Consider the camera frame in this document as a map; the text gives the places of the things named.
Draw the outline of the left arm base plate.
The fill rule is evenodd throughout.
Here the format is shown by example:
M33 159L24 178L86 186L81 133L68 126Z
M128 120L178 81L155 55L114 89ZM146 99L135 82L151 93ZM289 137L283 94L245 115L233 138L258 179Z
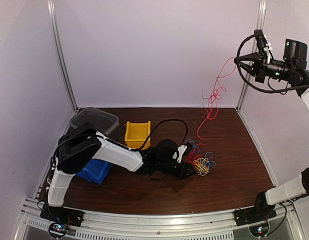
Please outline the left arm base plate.
M57 222L63 225L80 227L83 221L84 212L66 207L53 207L45 201L40 213L42 219Z

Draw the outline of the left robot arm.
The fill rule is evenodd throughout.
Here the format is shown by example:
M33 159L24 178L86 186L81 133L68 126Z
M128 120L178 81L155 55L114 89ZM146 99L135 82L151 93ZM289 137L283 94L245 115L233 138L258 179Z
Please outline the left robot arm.
M189 143L178 145L171 139L163 139L146 149L130 148L91 128L64 135L51 160L52 179L47 189L46 212L55 222L66 218L67 212L62 206L69 185L91 159L120 166L138 175L151 176L160 172L187 179L196 173L190 163L182 160L190 149Z

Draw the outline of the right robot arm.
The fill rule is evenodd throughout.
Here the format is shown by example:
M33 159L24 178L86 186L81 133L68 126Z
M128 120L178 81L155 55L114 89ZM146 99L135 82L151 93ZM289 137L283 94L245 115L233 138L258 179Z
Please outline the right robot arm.
M282 59L258 41L256 52L234 58L248 94L239 114L274 187L260 196L251 217L261 221L269 205L309 195L309 70L307 46L287 39Z

